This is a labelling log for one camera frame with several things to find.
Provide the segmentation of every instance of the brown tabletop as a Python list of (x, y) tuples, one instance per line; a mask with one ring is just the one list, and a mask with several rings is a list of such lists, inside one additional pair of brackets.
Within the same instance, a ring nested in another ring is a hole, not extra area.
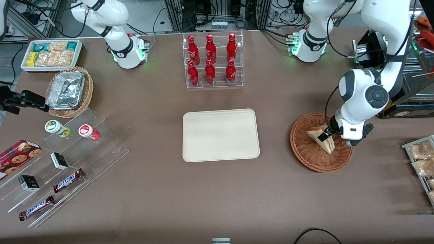
[[(365, 27), (336, 28), (334, 46), (350, 52)], [(401, 145), (434, 134), (434, 119), (371, 119), (374, 131), (348, 166), (316, 173), (289, 146), (302, 115), (323, 112), (330, 92), (354, 63), (330, 48), (315, 63), (289, 57), (259, 31), (244, 31), (244, 87), (190, 91), (185, 87), (182, 35), (158, 36), (149, 62), (121, 69), (100, 39), (82, 39), (79, 62), (92, 76), (90, 107), (131, 151), (38, 228), (0, 211), (6, 243), (292, 243), (309, 227), (344, 243), (432, 243), (434, 216)], [(52, 73), (23, 72), (17, 90), (45, 94)], [(329, 111), (342, 100), (335, 94)], [(256, 159), (186, 163), (182, 117), (187, 112), (256, 112)], [(20, 139), (38, 142), (54, 119), (37, 109), (8, 114), (0, 151)]]

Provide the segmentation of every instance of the woven basket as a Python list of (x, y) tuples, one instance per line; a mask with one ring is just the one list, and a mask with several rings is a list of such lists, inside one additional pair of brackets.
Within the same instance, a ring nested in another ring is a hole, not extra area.
[[(85, 80), (85, 85), (83, 87), (83, 95), (80, 101), (80, 107), (76, 110), (54, 110), (54, 109), (49, 109), (48, 113), (50, 113), (53, 116), (56, 117), (62, 117), (65, 119), (70, 119), (70, 118), (74, 118), (77, 115), (81, 114), (83, 111), (86, 110), (86, 108), (89, 107), (90, 104), (90, 100), (92, 99), (92, 92), (93, 92), (93, 81), (92, 81), (92, 77), (90, 77), (89, 73), (81, 68), (81, 67), (74, 67), (74, 68), (70, 68), (70, 69), (66, 69), (63, 70), (61, 73), (64, 72), (72, 72), (72, 71), (80, 71), (83, 72), (86, 75), (86, 80)], [(53, 85), (53, 81), (54, 78), (51, 79), (50, 84), (48, 85), (48, 89), (47, 92), (45, 93), (45, 98), (48, 98), (48, 95), (50, 94), (51, 91), (51, 86)]]
[(351, 160), (353, 148), (346, 145), (346, 140), (333, 134), (335, 149), (332, 154), (325, 152), (306, 131), (315, 126), (325, 125), (323, 113), (311, 113), (299, 118), (290, 134), (291, 147), (296, 157), (308, 168), (318, 172), (335, 172), (345, 167)]

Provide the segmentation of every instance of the cookie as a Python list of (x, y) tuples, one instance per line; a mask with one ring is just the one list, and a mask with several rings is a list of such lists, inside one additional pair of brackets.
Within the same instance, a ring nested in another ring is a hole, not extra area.
[(41, 149), (35, 149), (35, 150), (29, 152), (29, 157), (33, 158), (34, 156), (38, 155), (41, 152), (42, 152)]
[(18, 156), (14, 157), (14, 158), (12, 159), (12, 162), (13, 162), (14, 164), (19, 164), (19, 163), (24, 162), (26, 159), (27, 159), (27, 156), (26, 156), (26, 155), (18, 155)]
[(20, 152), (28, 152), (29, 149), (31, 149), (31, 148), (32, 148), (32, 147), (31, 147), (29, 144), (23, 142), (23, 143), (21, 143), (21, 144), (18, 146), (18, 151), (20, 151)]
[(6, 174), (6, 175), (10, 175), (12, 172), (14, 172), (16, 169), (18, 169), (18, 167), (12, 167), (12, 168), (9, 168), (9, 169), (7, 169), (4, 173)]

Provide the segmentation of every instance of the white container lid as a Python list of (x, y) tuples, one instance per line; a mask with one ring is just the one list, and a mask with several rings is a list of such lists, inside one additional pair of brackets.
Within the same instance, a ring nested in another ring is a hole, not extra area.
[(59, 121), (52, 119), (45, 124), (45, 131), (50, 133), (56, 133), (60, 130), (62, 125)]
[(90, 125), (82, 125), (82, 126), (80, 126), (79, 134), (82, 137), (88, 137), (88, 136), (90, 136), (92, 134), (92, 132), (93, 132), (92, 126), (90, 126)]

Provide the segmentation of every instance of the red bottle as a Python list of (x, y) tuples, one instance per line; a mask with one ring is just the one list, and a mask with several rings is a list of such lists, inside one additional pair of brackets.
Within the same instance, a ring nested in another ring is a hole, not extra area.
[(207, 59), (211, 59), (212, 63), (217, 62), (217, 52), (216, 52), (216, 45), (213, 41), (213, 35), (208, 34), (207, 35), (207, 45), (205, 47), (205, 50), (207, 52)]
[(214, 84), (216, 79), (216, 69), (213, 66), (211, 59), (207, 59), (207, 66), (205, 67), (205, 73), (207, 75), (208, 84)]
[(189, 36), (188, 38), (188, 55), (190, 59), (194, 62), (195, 65), (199, 65), (201, 63), (201, 59), (199, 58), (199, 49), (197, 45), (194, 43), (194, 37)]
[(237, 70), (233, 66), (233, 59), (229, 60), (227, 64), (228, 65), (226, 67), (226, 84), (231, 86), (235, 83), (235, 72)]
[(197, 72), (197, 69), (194, 66), (194, 62), (191, 60), (188, 61), (187, 73), (188, 73), (188, 76), (190, 78), (191, 85), (192, 86), (198, 86), (199, 85), (199, 73)]
[(237, 43), (235, 42), (235, 34), (231, 33), (229, 34), (229, 42), (226, 46), (226, 59), (229, 62), (230, 59), (235, 60), (237, 57)]

